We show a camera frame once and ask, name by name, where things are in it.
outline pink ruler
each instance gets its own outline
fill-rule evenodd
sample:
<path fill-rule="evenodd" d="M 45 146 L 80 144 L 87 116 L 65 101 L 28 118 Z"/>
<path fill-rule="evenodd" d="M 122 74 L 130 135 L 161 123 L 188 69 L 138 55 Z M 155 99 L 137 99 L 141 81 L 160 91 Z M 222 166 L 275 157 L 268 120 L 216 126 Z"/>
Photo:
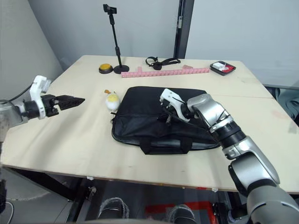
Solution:
<path fill-rule="evenodd" d="M 162 70 L 162 71 L 142 71 L 141 67 L 137 68 L 137 71 L 122 72 L 123 78 L 135 78 L 135 77 L 151 77 L 151 76 L 173 76 L 173 75 L 184 75 L 184 74 L 196 74 L 196 73 L 207 73 L 209 68 L 200 69 L 177 69 L 177 70 Z"/>

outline shoe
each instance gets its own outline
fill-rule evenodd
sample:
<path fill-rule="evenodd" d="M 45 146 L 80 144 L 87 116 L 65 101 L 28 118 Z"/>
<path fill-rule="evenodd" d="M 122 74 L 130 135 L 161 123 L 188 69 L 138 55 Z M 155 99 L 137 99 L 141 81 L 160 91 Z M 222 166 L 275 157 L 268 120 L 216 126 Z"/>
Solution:
<path fill-rule="evenodd" d="M 196 224 L 192 210 L 184 204 L 175 206 L 170 211 L 167 221 L 176 224 Z"/>
<path fill-rule="evenodd" d="M 109 198 L 100 207 L 98 219 L 129 218 L 129 208 L 119 197 Z"/>

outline small box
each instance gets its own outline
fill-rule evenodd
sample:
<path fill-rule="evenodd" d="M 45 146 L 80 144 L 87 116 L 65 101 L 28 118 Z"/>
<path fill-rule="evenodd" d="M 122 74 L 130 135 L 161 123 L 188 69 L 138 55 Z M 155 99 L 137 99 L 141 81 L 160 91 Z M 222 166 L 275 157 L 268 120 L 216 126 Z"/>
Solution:
<path fill-rule="evenodd" d="M 217 61 L 210 65 L 212 71 L 217 72 L 218 74 L 225 76 L 236 69 L 235 66 L 228 64 L 224 61 Z"/>

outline metal frame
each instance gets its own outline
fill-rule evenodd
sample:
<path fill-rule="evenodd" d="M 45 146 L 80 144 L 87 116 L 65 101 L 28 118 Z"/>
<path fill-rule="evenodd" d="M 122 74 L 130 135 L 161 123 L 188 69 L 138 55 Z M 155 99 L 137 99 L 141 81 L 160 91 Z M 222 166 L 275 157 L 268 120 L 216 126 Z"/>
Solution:
<path fill-rule="evenodd" d="M 178 22 L 177 32 L 174 45 L 173 57 L 185 58 L 194 0 L 180 0 L 178 6 Z M 183 19 L 181 26 L 179 26 L 180 18 Z"/>
<path fill-rule="evenodd" d="M 228 211 L 225 203 L 214 203 L 213 212 L 218 219 L 218 224 L 228 224 Z"/>
<path fill-rule="evenodd" d="M 67 222 L 76 222 L 84 200 L 89 197 L 89 187 L 91 186 L 92 181 L 89 181 L 85 178 L 78 178 L 76 183 L 68 188 L 45 173 L 16 168 L 9 168 L 9 170 L 11 170 L 13 173 L 16 173 L 17 175 L 25 177 L 33 184 L 36 184 L 48 191 L 56 193 L 70 201 L 73 201 L 73 204 L 67 216 Z"/>
<path fill-rule="evenodd" d="M 76 189 L 71 189 L 64 186 L 59 181 L 50 177 L 45 173 L 39 173 L 35 171 L 28 171 L 23 169 L 10 168 L 14 173 L 17 173 L 23 177 L 26 177 L 34 184 L 41 186 L 42 188 L 61 195 L 70 201 L 74 201 L 76 198 Z"/>
<path fill-rule="evenodd" d="M 93 198 L 90 200 L 89 210 L 85 217 L 86 221 L 98 219 L 99 210 L 104 198 L 107 183 L 108 181 L 106 180 L 97 180 L 94 182 L 93 186 L 96 188 L 96 192 L 93 195 L 91 193 Z"/>
<path fill-rule="evenodd" d="M 231 205 L 231 216 L 233 219 L 239 219 L 248 215 L 247 204 L 242 204 L 238 192 L 228 192 L 228 197 Z"/>
<path fill-rule="evenodd" d="M 299 198 L 299 195 L 290 195 L 294 200 L 297 200 Z"/>

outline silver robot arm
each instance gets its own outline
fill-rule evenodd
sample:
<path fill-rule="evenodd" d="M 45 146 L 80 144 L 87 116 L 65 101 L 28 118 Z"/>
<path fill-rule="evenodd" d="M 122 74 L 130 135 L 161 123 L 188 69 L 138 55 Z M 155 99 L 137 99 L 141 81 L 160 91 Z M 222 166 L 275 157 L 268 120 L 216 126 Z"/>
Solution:
<path fill-rule="evenodd" d="M 83 103 L 85 99 L 72 96 L 43 95 L 46 93 L 51 81 L 43 76 L 36 76 L 30 87 L 30 101 L 24 101 L 14 105 L 11 100 L 0 100 L 0 155 L 2 144 L 9 128 L 25 124 L 33 118 L 43 119 L 52 117 L 58 113 L 56 105 L 61 110 L 69 109 Z M 6 188 L 5 180 L 0 178 L 0 214 L 5 209 Z"/>
<path fill-rule="evenodd" d="M 247 211 L 253 223 L 299 223 L 299 206 L 278 186 L 280 180 L 275 168 L 224 107 L 209 94 L 193 97 L 186 103 L 178 97 L 165 89 L 160 97 L 161 105 L 175 105 L 178 117 L 184 121 L 189 121 L 190 114 L 204 121 L 226 158 L 233 160 L 228 170 L 238 191 L 247 196 Z"/>

